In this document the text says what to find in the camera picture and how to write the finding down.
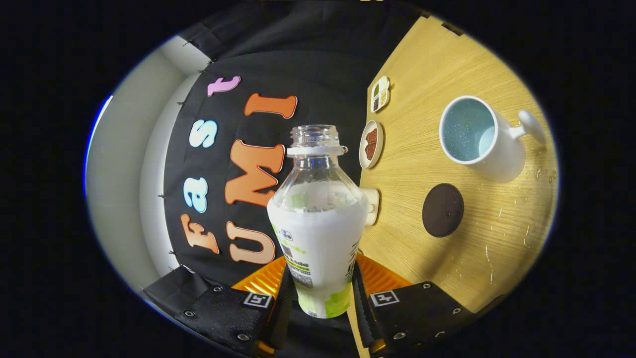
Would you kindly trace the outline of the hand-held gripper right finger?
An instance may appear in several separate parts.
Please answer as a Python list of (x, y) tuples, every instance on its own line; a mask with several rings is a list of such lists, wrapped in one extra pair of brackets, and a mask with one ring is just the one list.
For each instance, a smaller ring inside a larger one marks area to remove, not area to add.
[(357, 327), (372, 355), (420, 355), (476, 317), (435, 283), (411, 283), (362, 254), (352, 288)]

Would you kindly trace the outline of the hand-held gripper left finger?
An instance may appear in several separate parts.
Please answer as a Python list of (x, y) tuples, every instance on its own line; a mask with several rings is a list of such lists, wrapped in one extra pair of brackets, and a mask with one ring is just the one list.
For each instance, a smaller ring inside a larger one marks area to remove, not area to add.
[(238, 356), (274, 356), (285, 344), (293, 288), (288, 262), (281, 256), (232, 286), (212, 283), (174, 317)]

